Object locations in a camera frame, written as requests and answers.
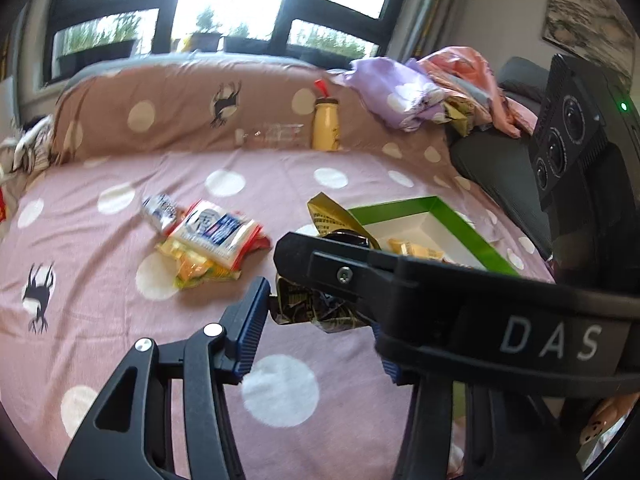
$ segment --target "snack pile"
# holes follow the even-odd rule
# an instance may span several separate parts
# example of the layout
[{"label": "snack pile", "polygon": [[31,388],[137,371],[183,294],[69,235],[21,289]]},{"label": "snack pile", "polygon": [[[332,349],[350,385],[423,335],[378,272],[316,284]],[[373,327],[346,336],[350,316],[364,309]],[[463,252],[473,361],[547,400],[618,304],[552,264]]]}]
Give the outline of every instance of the snack pile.
[{"label": "snack pile", "polygon": [[271,247],[258,222],[206,200],[182,209],[166,194],[153,195],[142,215],[166,237],[156,249],[176,261],[178,288],[237,280],[247,253]]}]

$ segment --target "purple cloth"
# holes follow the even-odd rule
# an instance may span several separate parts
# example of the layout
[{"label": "purple cloth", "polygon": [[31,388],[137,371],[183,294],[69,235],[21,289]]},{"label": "purple cloth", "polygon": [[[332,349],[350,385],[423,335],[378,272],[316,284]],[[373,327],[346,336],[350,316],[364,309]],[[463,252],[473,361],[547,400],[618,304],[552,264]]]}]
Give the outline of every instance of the purple cloth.
[{"label": "purple cloth", "polygon": [[388,57],[357,59],[351,65],[353,70],[343,74],[345,84],[392,128],[413,132],[423,121],[445,121],[444,92],[424,73]]}]

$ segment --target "window frame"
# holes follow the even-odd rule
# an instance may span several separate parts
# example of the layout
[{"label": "window frame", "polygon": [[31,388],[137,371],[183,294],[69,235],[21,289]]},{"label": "window frame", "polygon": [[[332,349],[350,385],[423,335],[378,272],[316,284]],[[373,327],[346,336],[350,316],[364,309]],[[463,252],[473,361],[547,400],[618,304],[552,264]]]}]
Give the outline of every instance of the window frame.
[{"label": "window frame", "polygon": [[[330,0],[282,0],[274,22],[267,53],[286,56],[289,33],[294,20],[321,25],[354,36],[378,46],[383,56],[394,32],[404,0],[385,0],[378,18]],[[45,38],[43,78],[45,84],[63,80],[52,78],[54,37],[57,32],[105,16],[158,9],[152,54],[171,51],[171,32],[178,0],[51,0]]]}]

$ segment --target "framed artwork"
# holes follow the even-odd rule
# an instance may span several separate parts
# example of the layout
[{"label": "framed artwork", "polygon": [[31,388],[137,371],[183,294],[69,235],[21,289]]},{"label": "framed artwork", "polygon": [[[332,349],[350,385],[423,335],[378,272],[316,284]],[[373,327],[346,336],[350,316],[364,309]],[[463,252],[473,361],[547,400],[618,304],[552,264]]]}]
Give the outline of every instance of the framed artwork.
[{"label": "framed artwork", "polygon": [[636,33],[616,0],[548,0],[544,40],[612,68],[628,91]]}]

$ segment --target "yellow bottle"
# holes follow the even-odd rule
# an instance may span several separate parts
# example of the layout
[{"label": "yellow bottle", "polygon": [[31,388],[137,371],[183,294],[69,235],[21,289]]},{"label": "yellow bottle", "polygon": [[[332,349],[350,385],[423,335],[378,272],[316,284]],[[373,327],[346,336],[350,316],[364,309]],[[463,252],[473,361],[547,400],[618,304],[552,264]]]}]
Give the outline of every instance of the yellow bottle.
[{"label": "yellow bottle", "polygon": [[311,147],[320,152],[336,152],[340,149],[339,141],[338,99],[333,97],[316,99],[316,116]]}]

